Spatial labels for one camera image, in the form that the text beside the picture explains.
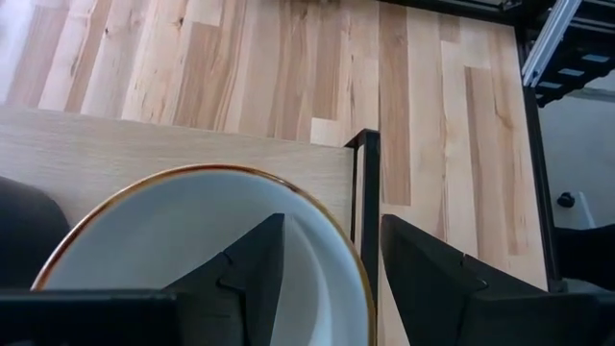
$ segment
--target white wall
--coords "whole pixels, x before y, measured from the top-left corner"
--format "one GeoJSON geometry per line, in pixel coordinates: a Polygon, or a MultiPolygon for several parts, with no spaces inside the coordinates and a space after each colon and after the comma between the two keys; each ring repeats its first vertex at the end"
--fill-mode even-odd
{"type": "MultiPolygon", "coordinates": [[[[588,87],[615,90],[615,74],[588,87]]],[[[540,112],[555,225],[587,228],[580,200],[564,209],[556,198],[582,191],[597,226],[615,223],[615,103],[564,97],[540,112]]]]}

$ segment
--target light wood table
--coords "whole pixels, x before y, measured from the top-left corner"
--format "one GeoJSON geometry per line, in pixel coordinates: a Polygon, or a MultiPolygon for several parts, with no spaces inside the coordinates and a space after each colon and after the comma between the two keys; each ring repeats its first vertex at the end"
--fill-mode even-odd
{"type": "Polygon", "coordinates": [[[353,151],[52,111],[0,109],[0,176],[38,187],[71,225],[117,190],[193,163],[251,166],[299,186],[348,233],[353,151]]]}

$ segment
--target bowl rim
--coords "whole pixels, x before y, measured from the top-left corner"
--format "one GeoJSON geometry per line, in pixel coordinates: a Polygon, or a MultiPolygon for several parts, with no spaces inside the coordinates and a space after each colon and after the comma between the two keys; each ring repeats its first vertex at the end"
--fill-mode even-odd
{"type": "Polygon", "coordinates": [[[175,178],[180,175],[195,173],[195,172],[203,172],[203,171],[212,171],[212,170],[221,170],[221,171],[232,171],[232,172],[240,172],[244,174],[256,175],[261,178],[267,179],[273,183],[278,185],[285,186],[290,189],[292,192],[300,195],[305,198],[308,202],[310,202],[314,207],[316,207],[333,225],[333,227],[337,230],[337,233],[342,238],[344,244],[346,245],[348,251],[351,253],[353,260],[355,261],[355,266],[357,267],[358,274],[361,279],[361,285],[363,286],[363,292],[365,293],[365,305],[367,307],[367,329],[368,329],[368,344],[370,346],[376,345],[376,311],[374,306],[374,301],[372,300],[372,292],[369,285],[369,281],[367,279],[367,272],[365,271],[365,267],[363,266],[363,262],[361,261],[357,250],[353,244],[353,242],[348,238],[348,236],[343,232],[342,227],[339,225],[335,217],[331,214],[331,212],[316,198],[311,196],[306,191],[292,184],[291,182],[282,179],[276,175],[271,173],[267,173],[257,168],[243,166],[243,165],[234,165],[234,164],[220,164],[220,163],[199,163],[199,164],[191,164],[185,166],[179,166],[174,168],[169,168],[166,170],[162,170],[158,173],[154,173],[148,177],[145,177],[141,180],[132,183],[119,191],[115,192],[111,197],[107,198],[104,202],[96,206],[92,211],[90,211],[84,218],[81,219],[77,223],[75,227],[64,237],[64,239],[60,242],[60,244],[53,251],[51,256],[47,259],[47,261],[43,264],[42,268],[37,274],[35,281],[31,286],[31,290],[43,290],[47,284],[49,277],[51,276],[52,271],[56,267],[56,264],[62,257],[62,255],[68,250],[68,248],[75,242],[77,237],[81,235],[84,230],[92,223],[98,216],[100,216],[104,211],[107,211],[109,208],[115,206],[117,203],[123,201],[130,195],[144,187],[153,185],[155,183],[159,183],[164,180],[168,180],[170,178],[175,178]]]}

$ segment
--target white bowl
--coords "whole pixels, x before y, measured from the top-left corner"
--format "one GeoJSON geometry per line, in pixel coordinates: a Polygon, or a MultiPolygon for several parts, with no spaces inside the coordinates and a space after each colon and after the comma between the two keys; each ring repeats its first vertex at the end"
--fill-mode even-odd
{"type": "Polygon", "coordinates": [[[193,165],[113,195],[62,241],[33,289],[163,288],[274,212],[285,222],[272,345],[374,345],[365,270],[327,210],[252,168],[193,165]]]}

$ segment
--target hardwood floor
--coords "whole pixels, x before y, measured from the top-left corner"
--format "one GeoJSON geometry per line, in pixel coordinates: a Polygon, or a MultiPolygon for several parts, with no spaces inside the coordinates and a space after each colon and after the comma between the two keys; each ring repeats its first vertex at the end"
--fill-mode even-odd
{"type": "MultiPolygon", "coordinates": [[[[0,103],[343,145],[382,212],[546,287],[513,29],[370,0],[0,0],[0,103]]],[[[407,344],[382,280],[381,344],[407,344]]]]}

